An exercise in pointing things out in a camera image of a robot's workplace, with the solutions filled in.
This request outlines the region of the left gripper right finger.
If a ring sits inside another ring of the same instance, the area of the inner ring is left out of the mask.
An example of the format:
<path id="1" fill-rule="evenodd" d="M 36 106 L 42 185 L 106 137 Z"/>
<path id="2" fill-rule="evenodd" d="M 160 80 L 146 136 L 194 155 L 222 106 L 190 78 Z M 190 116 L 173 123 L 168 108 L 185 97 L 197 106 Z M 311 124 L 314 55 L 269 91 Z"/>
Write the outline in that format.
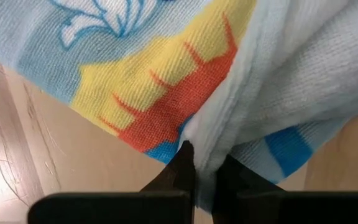
<path id="1" fill-rule="evenodd" d="M 286 191 L 227 156 L 212 216 L 214 224 L 358 224 L 358 192 Z"/>

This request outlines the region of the green dinosaur print towel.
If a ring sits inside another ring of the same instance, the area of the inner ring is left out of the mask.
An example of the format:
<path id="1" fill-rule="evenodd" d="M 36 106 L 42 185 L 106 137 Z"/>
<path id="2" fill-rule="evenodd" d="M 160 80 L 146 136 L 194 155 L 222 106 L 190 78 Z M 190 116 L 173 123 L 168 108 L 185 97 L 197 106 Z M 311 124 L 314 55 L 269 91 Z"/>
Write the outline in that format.
<path id="1" fill-rule="evenodd" d="M 0 62 L 134 149 L 277 184 L 358 115 L 358 0 L 0 0 Z"/>

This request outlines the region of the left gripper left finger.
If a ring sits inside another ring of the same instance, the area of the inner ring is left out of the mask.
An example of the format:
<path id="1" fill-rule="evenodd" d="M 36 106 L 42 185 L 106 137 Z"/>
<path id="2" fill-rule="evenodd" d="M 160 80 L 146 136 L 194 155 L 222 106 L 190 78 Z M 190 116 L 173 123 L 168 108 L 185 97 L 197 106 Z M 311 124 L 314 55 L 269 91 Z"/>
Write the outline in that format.
<path id="1" fill-rule="evenodd" d="M 65 192 L 34 203 L 28 224 L 193 224 L 194 149 L 183 142 L 168 165 L 138 192 Z"/>

